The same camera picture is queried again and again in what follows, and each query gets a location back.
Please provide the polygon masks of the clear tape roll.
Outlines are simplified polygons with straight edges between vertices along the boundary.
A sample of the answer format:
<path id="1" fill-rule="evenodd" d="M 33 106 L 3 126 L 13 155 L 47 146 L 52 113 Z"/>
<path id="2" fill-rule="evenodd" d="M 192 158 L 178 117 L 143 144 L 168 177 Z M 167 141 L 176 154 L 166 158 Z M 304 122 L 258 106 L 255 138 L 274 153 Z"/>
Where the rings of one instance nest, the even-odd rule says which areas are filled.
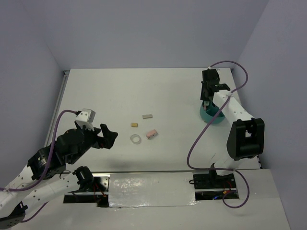
<path id="1" fill-rule="evenodd" d="M 141 137 L 138 134 L 131 135 L 130 140 L 133 144 L 136 144 L 136 145 L 140 144 L 142 141 Z"/>

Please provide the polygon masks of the grey rectangular eraser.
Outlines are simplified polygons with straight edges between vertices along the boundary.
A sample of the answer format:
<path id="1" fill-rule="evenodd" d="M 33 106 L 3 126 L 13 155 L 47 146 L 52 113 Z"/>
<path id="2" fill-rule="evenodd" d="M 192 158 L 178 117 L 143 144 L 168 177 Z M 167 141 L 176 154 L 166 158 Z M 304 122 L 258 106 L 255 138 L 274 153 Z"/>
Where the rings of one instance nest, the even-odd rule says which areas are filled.
<path id="1" fill-rule="evenodd" d="M 143 119 L 149 119 L 149 118 L 153 118 L 152 114 L 146 114 L 146 115 L 142 115 Z"/>

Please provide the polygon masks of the pink correction tape dispenser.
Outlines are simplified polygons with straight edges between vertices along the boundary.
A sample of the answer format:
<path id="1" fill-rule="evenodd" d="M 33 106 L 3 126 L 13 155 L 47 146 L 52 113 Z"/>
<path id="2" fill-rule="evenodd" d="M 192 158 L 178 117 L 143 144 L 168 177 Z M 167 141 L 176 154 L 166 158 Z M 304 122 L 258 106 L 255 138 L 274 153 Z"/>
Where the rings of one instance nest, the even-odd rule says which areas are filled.
<path id="1" fill-rule="evenodd" d="M 204 101 L 203 102 L 203 109 L 206 111 L 208 109 L 208 106 L 210 105 L 209 101 Z"/>

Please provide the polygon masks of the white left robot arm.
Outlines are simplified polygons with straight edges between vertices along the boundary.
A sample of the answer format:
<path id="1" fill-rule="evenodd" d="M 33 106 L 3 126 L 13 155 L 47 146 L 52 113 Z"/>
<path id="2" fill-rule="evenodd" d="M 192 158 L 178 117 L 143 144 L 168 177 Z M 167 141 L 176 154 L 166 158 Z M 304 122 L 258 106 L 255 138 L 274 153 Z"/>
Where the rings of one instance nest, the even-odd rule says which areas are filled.
<path id="1" fill-rule="evenodd" d="M 105 124 L 99 128 L 76 125 L 37 151 L 19 175 L 0 190 L 0 228 L 9 229 L 24 221 L 30 207 L 45 205 L 57 195 L 75 190 L 89 191 L 94 177 L 86 166 L 80 166 L 67 177 L 53 183 L 48 180 L 74 164 L 89 149 L 111 149 L 117 132 Z"/>

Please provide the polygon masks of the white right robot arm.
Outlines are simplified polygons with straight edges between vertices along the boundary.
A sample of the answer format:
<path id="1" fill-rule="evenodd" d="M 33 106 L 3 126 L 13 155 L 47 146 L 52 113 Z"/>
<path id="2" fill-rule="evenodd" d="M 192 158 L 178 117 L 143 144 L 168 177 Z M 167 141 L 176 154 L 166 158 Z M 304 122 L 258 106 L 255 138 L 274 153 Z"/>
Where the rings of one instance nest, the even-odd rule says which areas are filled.
<path id="1" fill-rule="evenodd" d="M 212 163 L 215 172 L 208 177 L 211 186 L 220 187 L 232 169 L 263 153 L 265 123 L 242 107 L 227 84 L 220 83 L 218 70 L 202 71 L 201 83 L 200 115 L 203 121 L 218 124 L 226 119 L 231 125 L 226 142 L 227 152 Z"/>

